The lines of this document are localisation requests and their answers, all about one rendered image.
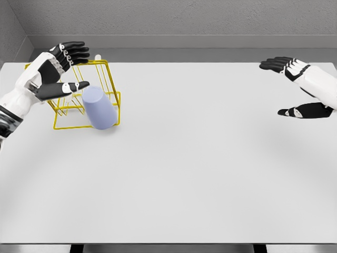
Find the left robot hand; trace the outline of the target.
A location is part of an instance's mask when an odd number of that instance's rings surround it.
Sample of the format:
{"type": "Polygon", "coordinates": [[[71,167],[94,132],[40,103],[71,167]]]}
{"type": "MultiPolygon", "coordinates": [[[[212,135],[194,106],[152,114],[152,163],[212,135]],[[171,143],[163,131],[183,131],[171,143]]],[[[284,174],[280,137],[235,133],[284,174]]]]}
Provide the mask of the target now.
{"type": "Polygon", "coordinates": [[[38,100],[62,98],[90,85],[88,81],[60,83],[72,66],[88,63],[89,48],[84,42],[59,43],[41,53],[21,74],[15,87],[33,94],[38,100]]]}

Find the lavender blue cup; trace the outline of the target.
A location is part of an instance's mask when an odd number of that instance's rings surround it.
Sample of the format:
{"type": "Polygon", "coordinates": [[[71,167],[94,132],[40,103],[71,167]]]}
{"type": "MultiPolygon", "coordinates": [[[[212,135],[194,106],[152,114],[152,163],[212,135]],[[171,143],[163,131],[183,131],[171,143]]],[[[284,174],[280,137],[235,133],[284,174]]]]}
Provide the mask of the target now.
{"type": "Polygon", "coordinates": [[[82,94],[82,101],[94,128],[105,130],[117,123],[117,111],[101,88],[88,86],[82,94]]]}

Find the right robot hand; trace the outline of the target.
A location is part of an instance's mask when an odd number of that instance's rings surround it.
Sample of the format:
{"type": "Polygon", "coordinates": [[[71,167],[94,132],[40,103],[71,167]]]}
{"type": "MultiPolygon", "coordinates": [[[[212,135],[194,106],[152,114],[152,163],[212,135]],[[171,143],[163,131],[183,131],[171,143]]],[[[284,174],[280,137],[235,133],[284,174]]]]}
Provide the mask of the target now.
{"type": "Polygon", "coordinates": [[[321,119],[330,117],[334,111],[337,112],[337,77],[320,67],[297,58],[277,56],[262,61],[259,68],[284,75],[302,91],[318,100],[289,109],[280,109],[278,115],[298,119],[321,119]]]}

